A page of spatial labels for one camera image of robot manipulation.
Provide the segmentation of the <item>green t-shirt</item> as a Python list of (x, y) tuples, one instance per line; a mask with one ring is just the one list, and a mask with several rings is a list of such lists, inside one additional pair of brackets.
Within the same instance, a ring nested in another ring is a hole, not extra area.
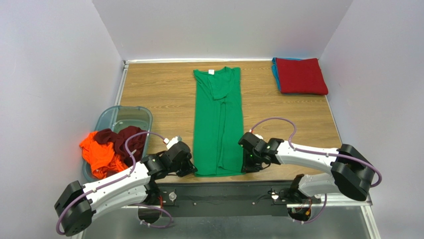
[(244, 134), (241, 69), (193, 71), (196, 102), (193, 159), (197, 177), (242, 174)]

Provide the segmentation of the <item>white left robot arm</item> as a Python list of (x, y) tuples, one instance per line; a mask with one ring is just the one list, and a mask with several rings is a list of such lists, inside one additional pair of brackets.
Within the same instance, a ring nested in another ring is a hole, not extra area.
[(178, 141), (113, 176), (84, 185), (79, 181), (69, 183), (54, 205), (58, 215), (57, 234), (72, 237), (115, 209), (157, 202), (160, 190), (156, 180), (170, 173), (178, 177), (195, 173), (197, 169), (191, 158), (189, 146)]

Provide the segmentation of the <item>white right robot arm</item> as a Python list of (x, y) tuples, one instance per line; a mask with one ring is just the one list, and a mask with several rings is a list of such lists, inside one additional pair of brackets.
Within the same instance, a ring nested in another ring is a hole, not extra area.
[(261, 165), (297, 165), (320, 171), (320, 174), (299, 174), (282, 197), (292, 202), (317, 195), (341, 193), (356, 200), (368, 198), (376, 174), (369, 163), (353, 146), (317, 148), (293, 144), (278, 138), (263, 140), (251, 132), (245, 133), (238, 144), (243, 148), (245, 172), (258, 172)]

